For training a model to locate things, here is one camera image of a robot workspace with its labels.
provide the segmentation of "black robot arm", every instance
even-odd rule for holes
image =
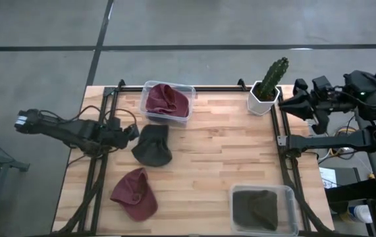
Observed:
[[[109,120],[107,124],[89,119],[63,120],[37,109],[19,111],[14,127],[23,134],[44,134],[69,147],[79,147],[90,157],[97,157],[112,147],[123,149],[128,141],[139,136],[135,124],[123,130],[118,118]]]
[[[351,147],[356,151],[372,153],[376,151],[376,74],[355,70],[345,74],[345,85],[332,87],[326,77],[312,80],[313,90],[303,79],[297,79],[294,96],[279,103],[280,110],[301,119],[315,119],[312,126],[316,134],[327,131],[328,116],[332,112],[349,112],[358,109],[359,116],[370,121],[371,125],[348,136],[305,138],[291,135],[279,137],[280,145],[285,145],[289,155],[299,157],[307,149]]]

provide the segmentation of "cap in container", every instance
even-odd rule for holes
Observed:
[[[268,190],[233,193],[233,221],[250,229],[276,230],[277,194]]]
[[[146,109],[151,113],[187,117],[189,101],[185,95],[172,89],[169,85],[158,84],[148,93]]]

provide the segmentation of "white hexagonal pot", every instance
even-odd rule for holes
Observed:
[[[249,96],[247,100],[249,112],[258,116],[262,116],[265,113],[267,113],[271,109],[271,106],[273,106],[274,103],[277,101],[280,95],[280,91],[276,87],[275,97],[273,101],[260,101],[252,92],[256,86],[259,86],[261,82],[262,81],[256,81],[254,83],[254,86],[252,86],[252,89],[249,91]]]

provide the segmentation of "plastic bin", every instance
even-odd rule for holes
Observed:
[[[240,191],[271,191],[277,195],[278,225],[276,230],[269,230],[262,226],[242,226],[234,219],[233,194]],[[299,233],[296,219],[296,204],[293,190],[288,186],[258,186],[249,184],[235,184],[230,189],[230,227],[235,235],[244,236],[297,236]]]
[[[187,117],[176,117],[176,116],[170,116],[170,115],[161,115],[161,114],[157,114],[157,113],[150,113],[150,112],[147,111],[146,103],[147,103],[148,93],[152,89],[152,87],[154,87],[158,84],[167,84],[172,89],[178,90],[180,93],[185,95],[186,98],[188,98],[189,113],[188,113]],[[187,85],[182,85],[182,84],[174,84],[174,83],[168,83],[168,82],[147,81],[144,84],[144,87],[142,88],[141,101],[140,101],[140,113],[145,115],[148,119],[153,120],[155,122],[175,121],[177,123],[186,124],[186,122],[188,122],[189,118],[192,116],[195,93],[196,93],[195,88],[193,86],[187,86]]]

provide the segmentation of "red baseball cap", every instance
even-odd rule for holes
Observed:
[[[117,183],[110,197],[110,200],[119,203],[134,221],[148,219],[158,208],[147,179],[145,168],[130,171]]]
[[[157,84],[148,93],[146,109],[151,113],[187,117],[189,101],[185,95],[167,84]]]

